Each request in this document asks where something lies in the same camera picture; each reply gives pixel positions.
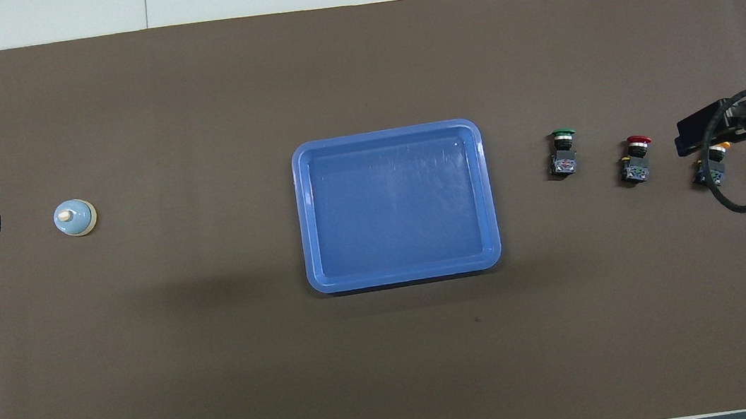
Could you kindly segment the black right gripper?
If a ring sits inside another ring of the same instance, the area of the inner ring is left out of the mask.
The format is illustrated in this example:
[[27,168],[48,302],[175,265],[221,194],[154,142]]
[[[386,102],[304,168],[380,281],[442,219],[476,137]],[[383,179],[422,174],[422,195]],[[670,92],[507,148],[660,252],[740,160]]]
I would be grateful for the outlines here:
[[679,158],[689,157],[705,145],[746,141],[746,90],[731,98],[714,100],[709,106],[684,117],[677,123],[677,130],[674,142]]

